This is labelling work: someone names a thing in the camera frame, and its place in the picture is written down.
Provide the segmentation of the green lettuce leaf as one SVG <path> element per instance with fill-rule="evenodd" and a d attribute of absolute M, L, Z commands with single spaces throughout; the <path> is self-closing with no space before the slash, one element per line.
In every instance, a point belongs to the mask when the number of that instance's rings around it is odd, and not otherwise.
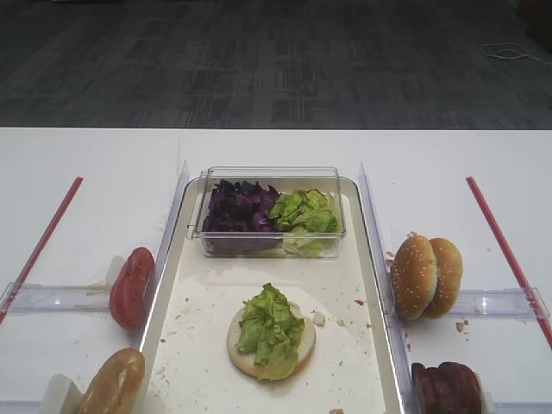
<path fill-rule="evenodd" d="M 287 297 L 270 283 L 243 304 L 235 350 L 253 356 L 253 367 L 262 370 L 260 380 L 290 376 L 298 364 L 304 319 L 293 313 Z"/>

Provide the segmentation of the green lettuce pile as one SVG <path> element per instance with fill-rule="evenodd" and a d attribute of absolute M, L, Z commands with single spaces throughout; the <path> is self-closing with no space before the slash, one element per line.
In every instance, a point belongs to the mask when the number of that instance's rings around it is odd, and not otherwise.
<path fill-rule="evenodd" d="M 304 235 L 337 233 L 340 230 L 329 195 L 318 189 L 281 194 L 268 217 L 274 221 L 276 230 L 299 235 L 285 238 L 282 248 L 289 254 L 302 257 L 320 257 L 325 249 L 334 244 L 331 239 L 304 238 Z"/>

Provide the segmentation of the brown meat patties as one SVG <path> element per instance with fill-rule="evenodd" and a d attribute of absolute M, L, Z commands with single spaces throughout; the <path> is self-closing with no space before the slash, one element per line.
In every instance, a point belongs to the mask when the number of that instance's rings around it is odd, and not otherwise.
<path fill-rule="evenodd" d="M 411 364 L 411 378 L 421 413 L 483 412 L 480 382 L 468 366 L 446 361 L 438 367 Z"/>

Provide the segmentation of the purple cabbage pile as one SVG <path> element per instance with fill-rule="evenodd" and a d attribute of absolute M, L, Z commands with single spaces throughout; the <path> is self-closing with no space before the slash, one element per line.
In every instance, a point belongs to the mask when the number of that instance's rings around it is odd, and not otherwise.
<path fill-rule="evenodd" d="M 273 233 L 276 231 L 269 212 L 279 198 L 277 190 L 246 180 L 235 183 L 221 180 L 211 192 L 203 232 Z M 208 238 L 206 250 L 215 256 L 237 256 L 274 249 L 279 240 L 270 238 Z"/>

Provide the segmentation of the left long clear divider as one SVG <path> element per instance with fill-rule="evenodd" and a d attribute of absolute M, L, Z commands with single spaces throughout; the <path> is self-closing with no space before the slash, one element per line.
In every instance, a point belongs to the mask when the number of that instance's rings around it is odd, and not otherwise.
<path fill-rule="evenodd" d="M 167 257 L 172 245 L 173 236 L 177 227 L 179 214 L 182 206 L 182 199 L 185 194 L 185 187 L 189 181 L 189 169 L 186 160 L 184 160 L 178 183 L 175 188 L 172 206 L 166 220 L 166 227 L 161 238 L 160 247 L 155 259 L 154 270 L 150 274 L 147 288 L 144 293 L 145 319 L 136 334 L 133 334 L 131 347 L 139 350 L 143 354 L 146 347 L 147 331 L 152 324 L 154 307 L 160 287 L 162 285 L 163 273 L 165 272 Z"/>

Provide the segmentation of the sesame bun front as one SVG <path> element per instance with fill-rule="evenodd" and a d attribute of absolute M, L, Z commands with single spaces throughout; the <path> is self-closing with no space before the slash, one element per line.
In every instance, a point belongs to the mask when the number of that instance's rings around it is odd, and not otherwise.
<path fill-rule="evenodd" d="M 391 266 L 395 310 L 408 320 L 418 319 L 436 292 L 436 257 L 430 241 L 422 235 L 407 238 Z"/>

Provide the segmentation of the sesame bun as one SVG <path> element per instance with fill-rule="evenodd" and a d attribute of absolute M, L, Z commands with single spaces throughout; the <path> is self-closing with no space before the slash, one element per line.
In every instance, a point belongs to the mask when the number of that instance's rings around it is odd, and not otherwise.
<path fill-rule="evenodd" d="M 437 284 L 435 295 L 423 316 L 437 319 L 447 315 L 454 307 L 461 288 L 463 263 L 456 245 L 444 238 L 430 239 L 436 257 Z"/>
<path fill-rule="evenodd" d="M 422 235 L 407 238 L 391 266 L 395 310 L 408 320 L 418 319 L 436 292 L 436 257 L 430 241 Z"/>

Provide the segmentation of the bottom bun half on tray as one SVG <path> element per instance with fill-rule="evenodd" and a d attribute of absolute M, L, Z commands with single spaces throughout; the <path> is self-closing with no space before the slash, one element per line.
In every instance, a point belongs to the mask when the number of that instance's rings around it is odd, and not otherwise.
<path fill-rule="evenodd" d="M 308 317 L 304 317 L 299 306 L 293 302 L 289 302 L 291 311 L 295 317 L 302 318 L 304 320 L 304 330 L 301 335 L 301 342 L 298 344 L 297 363 L 294 368 L 291 368 L 291 364 L 283 362 L 276 367 L 262 366 L 254 363 L 254 353 L 240 354 L 237 350 L 237 343 L 241 336 L 242 314 L 245 308 L 242 307 L 234 315 L 232 322 L 229 326 L 229 332 L 227 335 L 227 350 L 229 358 L 233 364 L 251 376 L 254 376 L 258 380 L 283 380 L 290 375 L 293 375 L 303 369 L 309 361 L 316 344 L 316 329 L 312 320 Z"/>

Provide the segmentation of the sesame bun rear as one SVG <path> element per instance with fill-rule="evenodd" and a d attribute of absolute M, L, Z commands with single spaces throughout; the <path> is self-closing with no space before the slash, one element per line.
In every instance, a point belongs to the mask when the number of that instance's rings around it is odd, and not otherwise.
<path fill-rule="evenodd" d="M 444 238 L 430 239 L 436 257 L 437 284 L 435 295 L 423 316 L 437 319 L 447 315 L 454 307 L 461 288 L 463 263 L 456 245 Z"/>

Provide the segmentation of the white metal tray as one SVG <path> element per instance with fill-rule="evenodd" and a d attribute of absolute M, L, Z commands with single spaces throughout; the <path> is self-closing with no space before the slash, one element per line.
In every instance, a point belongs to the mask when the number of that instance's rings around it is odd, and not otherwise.
<path fill-rule="evenodd" d="M 192 181 L 172 227 L 151 338 L 151 373 L 141 413 L 397 413 L 379 295 L 356 184 L 342 179 L 347 233 L 334 259 L 238 259 L 204 255 L 187 227 L 199 204 Z M 308 363 L 293 376 L 260 382 L 229 359 L 227 333 L 244 300 L 265 283 L 304 315 L 323 314 Z"/>

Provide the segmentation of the right red strip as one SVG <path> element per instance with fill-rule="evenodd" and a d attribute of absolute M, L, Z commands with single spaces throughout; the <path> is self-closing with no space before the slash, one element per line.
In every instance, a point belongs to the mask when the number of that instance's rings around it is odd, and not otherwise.
<path fill-rule="evenodd" d="M 483 193 L 478 187 L 475 181 L 475 178 L 472 176 L 469 176 L 469 177 L 466 177 L 466 181 L 504 257 L 506 258 L 506 261 L 508 262 L 510 269 L 514 274 L 518 285 L 523 290 L 525 297 L 536 316 L 536 320 L 540 326 L 540 329 L 544 337 L 546 338 L 549 346 L 551 347 L 552 346 L 551 325 L 549 322 L 549 318 L 545 316 L 543 305 L 536 298 L 536 291 L 530 286 L 530 282 L 525 277 L 524 272 L 521 266 L 519 265 L 517 258 L 515 257 L 515 254 L 512 252 L 511 247 L 508 241 L 506 240 L 504 233 L 502 232 L 498 222 L 496 221 L 494 214 L 492 213 L 492 210 L 490 209 L 487 201 L 485 200 Z"/>

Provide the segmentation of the red strip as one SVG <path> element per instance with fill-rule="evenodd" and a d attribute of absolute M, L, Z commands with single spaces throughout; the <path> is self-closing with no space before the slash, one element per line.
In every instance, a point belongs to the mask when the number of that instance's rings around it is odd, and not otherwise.
<path fill-rule="evenodd" d="M 511 247 L 508 241 L 506 240 L 504 233 L 502 232 L 498 222 L 496 221 L 494 214 L 492 213 L 492 210 L 490 209 L 487 201 L 485 200 L 483 193 L 478 187 L 475 181 L 475 178 L 472 176 L 469 176 L 469 177 L 466 177 L 466 181 L 504 257 L 506 258 L 506 261 L 508 262 L 510 269 L 514 274 L 518 285 L 523 290 L 525 297 L 536 316 L 536 320 L 540 326 L 540 329 L 544 337 L 546 338 L 549 346 L 551 347 L 552 346 L 551 325 L 549 322 L 549 318 L 545 316 L 543 305 L 536 298 L 536 291 L 530 286 L 530 282 L 525 277 L 524 272 L 521 266 L 519 265 L 517 258 L 515 257 L 515 254 L 512 252 Z"/>
<path fill-rule="evenodd" d="M 48 226 L 44 230 L 41 238 L 36 243 L 34 250 L 32 251 L 31 255 L 27 259 L 24 267 L 20 271 L 20 274 L 18 275 L 16 281 L 13 283 L 11 287 L 7 289 L 7 297 L 3 300 L 1 304 L 1 318 L 0 322 L 2 323 L 3 320 L 6 318 L 9 308 L 13 301 L 15 300 L 18 292 L 20 291 L 23 283 L 27 280 L 28 275 L 30 274 L 33 266 L 35 265 L 35 262 L 38 260 L 42 250 L 47 245 L 47 242 L 49 241 L 51 235 L 55 231 L 57 225 L 59 224 L 61 218 L 64 216 L 67 208 L 69 207 L 70 203 L 74 199 L 79 187 L 81 186 L 82 182 L 84 181 L 83 177 L 77 177 L 75 180 L 73 180 L 72 185 L 70 189 L 68 190 L 67 194 L 64 196 L 62 202 L 60 203 L 60 206 L 55 211 L 53 217 L 51 218 Z"/>

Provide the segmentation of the left red strip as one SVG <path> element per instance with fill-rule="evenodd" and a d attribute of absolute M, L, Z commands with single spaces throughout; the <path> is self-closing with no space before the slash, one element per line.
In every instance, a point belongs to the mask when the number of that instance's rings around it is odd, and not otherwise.
<path fill-rule="evenodd" d="M 18 292 L 20 291 L 23 283 L 27 280 L 28 275 L 30 274 L 33 266 L 35 265 L 35 262 L 38 260 L 42 250 L 47 245 L 47 242 L 49 241 L 51 235 L 55 231 L 57 225 L 59 224 L 61 218 L 64 216 L 67 208 L 69 207 L 70 203 L 74 199 L 79 187 L 81 186 L 82 182 L 84 181 L 83 177 L 77 177 L 75 180 L 73 180 L 72 185 L 70 189 L 68 190 L 67 194 L 64 196 L 62 202 L 60 203 L 60 206 L 55 211 L 53 217 L 51 218 L 48 226 L 44 230 L 41 238 L 36 243 L 34 250 L 32 251 L 31 255 L 27 259 L 24 267 L 20 271 L 20 274 L 18 275 L 16 281 L 13 283 L 11 287 L 7 289 L 7 297 L 3 300 L 1 304 L 1 318 L 0 322 L 2 323 L 3 320 L 6 318 L 9 308 L 13 301 L 15 300 Z"/>

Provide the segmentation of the clear rail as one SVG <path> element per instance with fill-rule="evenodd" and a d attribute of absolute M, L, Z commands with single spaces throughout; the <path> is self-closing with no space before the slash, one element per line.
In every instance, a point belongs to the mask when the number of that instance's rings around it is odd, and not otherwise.
<path fill-rule="evenodd" d="M 544 318 L 550 312 L 536 288 L 528 290 L 463 290 L 448 313 L 450 317 Z"/>
<path fill-rule="evenodd" d="M 105 284 L 9 283 L 1 297 L 1 312 L 108 312 L 109 297 Z"/>
<path fill-rule="evenodd" d="M 497 414 L 552 414 L 551 402 L 496 402 Z"/>

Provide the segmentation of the upper right clear rail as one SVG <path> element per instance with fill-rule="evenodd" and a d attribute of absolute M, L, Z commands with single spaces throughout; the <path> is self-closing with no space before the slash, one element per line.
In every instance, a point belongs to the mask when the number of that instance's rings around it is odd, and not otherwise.
<path fill-rule="evenodd" d="M 550 312 L 536 288 L 528 290 L 463 290 L 448 313 L 450 317 L 544 318 Z"/>

